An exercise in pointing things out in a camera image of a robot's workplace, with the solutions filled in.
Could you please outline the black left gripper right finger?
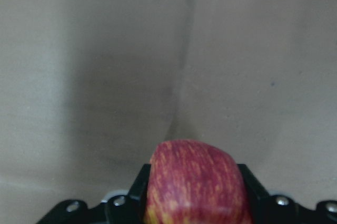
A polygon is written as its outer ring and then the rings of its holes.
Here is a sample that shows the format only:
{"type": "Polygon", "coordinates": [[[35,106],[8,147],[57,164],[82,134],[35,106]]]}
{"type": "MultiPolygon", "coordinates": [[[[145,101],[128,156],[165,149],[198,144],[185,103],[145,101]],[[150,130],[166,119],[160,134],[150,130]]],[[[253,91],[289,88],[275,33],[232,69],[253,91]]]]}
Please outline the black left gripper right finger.
{"type": "Polygon", "coordinates": [[[283,194],[271,195],[245,164],[237,165],[247,191],[254,223],[336,223],[336,201],[308,209],[283,194]]]}

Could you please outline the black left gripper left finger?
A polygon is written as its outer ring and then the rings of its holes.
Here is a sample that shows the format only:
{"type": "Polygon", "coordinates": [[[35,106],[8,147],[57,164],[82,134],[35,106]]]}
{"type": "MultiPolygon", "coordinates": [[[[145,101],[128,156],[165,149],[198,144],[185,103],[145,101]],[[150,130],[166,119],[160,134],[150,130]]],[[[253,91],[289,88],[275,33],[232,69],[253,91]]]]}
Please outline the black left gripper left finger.
{"type": "Polygon", "coordinates": [[[38,223],[143,223],[150,164],[144,164],[126,194],[117,194],[89,208],[83,200],[56,204],[38,223]]]}

